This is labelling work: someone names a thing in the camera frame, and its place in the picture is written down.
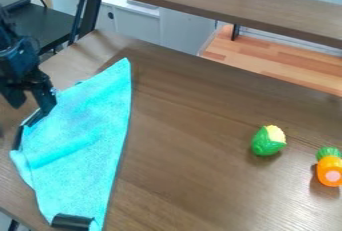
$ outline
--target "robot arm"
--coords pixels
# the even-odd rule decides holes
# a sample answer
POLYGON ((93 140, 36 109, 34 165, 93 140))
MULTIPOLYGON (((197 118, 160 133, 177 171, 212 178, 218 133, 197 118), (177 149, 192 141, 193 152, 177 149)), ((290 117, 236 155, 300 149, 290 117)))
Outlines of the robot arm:
POLYGON ((12 107, 19 108, 26 101, 24 91, 31 91, 43 117, 57 101, 49 76, 38 65, 30 39, 15 33, 14 24, 0 6, 0 94, 12 107))

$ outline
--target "black clip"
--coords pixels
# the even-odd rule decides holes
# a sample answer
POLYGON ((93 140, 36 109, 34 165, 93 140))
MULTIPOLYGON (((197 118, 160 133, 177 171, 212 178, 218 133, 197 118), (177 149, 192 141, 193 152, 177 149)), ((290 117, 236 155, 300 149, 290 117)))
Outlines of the black clip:
POLYGON ((93 219, 91 218, 59 213, 53 218, 51 226, 77 231, 88 231, 92 221, 93 219))

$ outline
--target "turquoise cloth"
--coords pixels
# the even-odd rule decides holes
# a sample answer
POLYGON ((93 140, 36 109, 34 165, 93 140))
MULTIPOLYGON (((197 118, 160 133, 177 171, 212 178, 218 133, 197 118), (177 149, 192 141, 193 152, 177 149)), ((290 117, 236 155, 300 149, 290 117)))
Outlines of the turquoise cloth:
POLYGON ((94 218, 90 231, 102 230, 131 111, 129 61, 59 93, 57 102, 24 128, 10 157, 50 224, 62 213, 94 218))

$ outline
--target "wood grain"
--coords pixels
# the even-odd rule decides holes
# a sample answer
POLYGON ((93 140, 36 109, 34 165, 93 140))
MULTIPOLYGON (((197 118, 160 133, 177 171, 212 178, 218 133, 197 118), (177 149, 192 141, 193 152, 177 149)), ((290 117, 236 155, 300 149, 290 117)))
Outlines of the wood grain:
POLYGON ((342 48, 342 6, 316 0, 137 0, 342 48))
MULTIPOLYGON (((132 116, 105 230, 340 231, 339 191, 310 170, 321 145, 342 147, 338 97, 99 31, 42 68, 66 88, 123 57, 133 68, 132 116), (287 134, 275 157, 250 153, 264 124, 287 134)), ((0 205, 50 231, 8 160, 14 129, 33 109, 32 100, 20 110, 0 101, 0 205)))
POLYGON ((200 55, 204 58, 342 96, 342 57, 241 35, 221 28, 200 55))

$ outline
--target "wooden shelf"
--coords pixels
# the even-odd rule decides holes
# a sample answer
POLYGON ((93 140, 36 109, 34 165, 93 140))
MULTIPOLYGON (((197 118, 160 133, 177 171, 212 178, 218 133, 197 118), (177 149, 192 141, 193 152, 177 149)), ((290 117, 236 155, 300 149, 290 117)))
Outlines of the wooden shelf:
POLYGON ((342 48, 342 6, 315 0, 137 0, 342 48))

